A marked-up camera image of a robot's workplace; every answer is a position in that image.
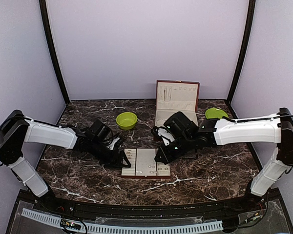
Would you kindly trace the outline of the red jewelry box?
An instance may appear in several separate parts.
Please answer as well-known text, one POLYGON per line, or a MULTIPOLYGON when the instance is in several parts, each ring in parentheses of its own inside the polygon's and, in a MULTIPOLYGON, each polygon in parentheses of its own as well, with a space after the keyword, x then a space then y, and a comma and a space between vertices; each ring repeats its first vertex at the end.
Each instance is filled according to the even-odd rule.
POLYGON ((198 82, 157 80, 155 126, 163 126, 178 111, 197 124, 199 89, 198 82))

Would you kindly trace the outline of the red jewelry tray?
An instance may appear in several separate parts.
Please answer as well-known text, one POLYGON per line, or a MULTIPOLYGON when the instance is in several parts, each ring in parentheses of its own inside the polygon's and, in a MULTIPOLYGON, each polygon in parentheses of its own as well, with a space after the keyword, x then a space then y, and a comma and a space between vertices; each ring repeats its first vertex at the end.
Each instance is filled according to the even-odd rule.
POLYGON ((155 161, 157 149, 125 149, 130 168, 122 168, 121 178, 167 179, 170 165, 155 161))

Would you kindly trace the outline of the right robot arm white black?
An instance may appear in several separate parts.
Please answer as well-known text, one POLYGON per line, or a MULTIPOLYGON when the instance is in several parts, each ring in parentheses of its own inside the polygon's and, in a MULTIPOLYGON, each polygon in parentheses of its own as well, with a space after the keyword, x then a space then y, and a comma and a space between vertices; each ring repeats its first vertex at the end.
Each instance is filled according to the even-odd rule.
POLYGON ((264 117, 205 119, 201 125, 179 111, 163 126, 153 127, 151 132, 163 140, 154 158, 163 164, 169 164, 193 149, 233 143, 275 143, 270 160, 250 182, 248 194, 240 199, 239 207, 245 212, 251 211, 258 204, 258 197, 293 167, 293 115, 287 108, 264 117))

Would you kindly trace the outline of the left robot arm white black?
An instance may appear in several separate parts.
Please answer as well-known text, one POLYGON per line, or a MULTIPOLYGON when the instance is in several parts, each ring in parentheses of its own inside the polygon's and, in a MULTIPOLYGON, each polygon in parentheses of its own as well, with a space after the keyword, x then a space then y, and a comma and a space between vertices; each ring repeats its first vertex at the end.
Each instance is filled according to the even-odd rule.
POLYGON ((40 205, 49 213, 59 209, 59 201, 51 188, 24 157, 24 143, 53 145, 78 152, 86 152, 99 160, 99 164, 111 169, 131 167, 125 152, 119 149, 122 138, 100 120, 90 127, 77 129, 60 126, 26 117, 14 110, 0 125, 0 167, 7 166, 17 178, 40 198, 40 205))

